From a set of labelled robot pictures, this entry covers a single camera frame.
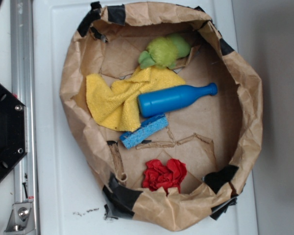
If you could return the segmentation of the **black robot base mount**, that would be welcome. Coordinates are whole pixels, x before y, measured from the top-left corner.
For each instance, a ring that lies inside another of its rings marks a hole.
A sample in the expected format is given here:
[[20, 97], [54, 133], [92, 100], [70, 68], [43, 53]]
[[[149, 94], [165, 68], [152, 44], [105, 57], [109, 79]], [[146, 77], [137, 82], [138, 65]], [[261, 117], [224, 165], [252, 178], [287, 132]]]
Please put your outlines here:
[[0, 83], [0, 183], [27, 153], [25, 106]]

